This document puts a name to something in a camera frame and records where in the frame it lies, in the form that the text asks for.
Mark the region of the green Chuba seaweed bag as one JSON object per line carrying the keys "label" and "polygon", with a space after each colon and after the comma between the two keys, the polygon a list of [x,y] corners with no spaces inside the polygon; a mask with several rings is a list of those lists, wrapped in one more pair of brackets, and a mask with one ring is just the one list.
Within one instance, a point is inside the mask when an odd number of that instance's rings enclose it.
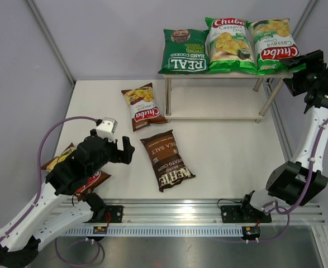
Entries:
{"label": "green Chuba seaweed bag", "polygon": [[210,73],[256,74],[256,64],[246,35],[246,21],[240,18],[206,17],[209,29],[206,46]]}

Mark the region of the green REAL chips bag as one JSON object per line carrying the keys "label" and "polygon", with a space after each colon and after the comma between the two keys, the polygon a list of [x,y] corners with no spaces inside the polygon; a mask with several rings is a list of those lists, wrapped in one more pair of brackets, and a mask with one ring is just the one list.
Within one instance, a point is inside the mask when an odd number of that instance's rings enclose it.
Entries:
{"label": "green REAL chips bag", "polygon": [[208,30],[165,29],[164,51],[159,74],[200,74],[208,71]]}

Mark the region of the brown Kettle sea salt bag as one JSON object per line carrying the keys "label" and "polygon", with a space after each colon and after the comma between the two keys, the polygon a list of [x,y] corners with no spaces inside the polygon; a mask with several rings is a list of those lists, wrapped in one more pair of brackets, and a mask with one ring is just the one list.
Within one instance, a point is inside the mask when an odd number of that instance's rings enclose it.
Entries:
{"label": "brown Kettle sea salt bag", "polygon": [[142,138],[140,141],[148,153],[160,192],[196,177],[179,154],[173,130]]}

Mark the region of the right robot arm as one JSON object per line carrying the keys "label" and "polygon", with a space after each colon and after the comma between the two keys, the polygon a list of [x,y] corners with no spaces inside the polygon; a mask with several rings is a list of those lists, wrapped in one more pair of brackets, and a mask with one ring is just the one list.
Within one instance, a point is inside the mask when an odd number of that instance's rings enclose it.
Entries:
{"label": "right robot arm", "polygon": [[293,96],[305,94],[305,124],[293,157],[271,173],[265,189],[242,199],[238,215],[246,222],[262,219],[273,210],[290,214],[328,183],[328,177],[322,174],[328,140],[328,64],[324,62],[324,53],[316,50],[282,59],[281,63],[288,70],[297,70],[284,83]]}

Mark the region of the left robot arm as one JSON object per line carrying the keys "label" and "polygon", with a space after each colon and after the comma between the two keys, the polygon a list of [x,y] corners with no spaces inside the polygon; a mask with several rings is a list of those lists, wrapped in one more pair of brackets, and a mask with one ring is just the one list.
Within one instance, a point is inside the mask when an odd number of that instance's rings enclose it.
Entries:
{"label": "left robot arm", "polygon": [[46,176],[40,194],[8,225],[0,228],[0,266],[25,267],[52,240],[84,222],[100,222],[108,210],[96,193],[86,194],[77,205],[56,218],[47,216],[69,196],[85,186],[89,179],[108,162],[129,164],[135,148],[127,136],[122,138],[123,150],[117,141],[92,133]]}

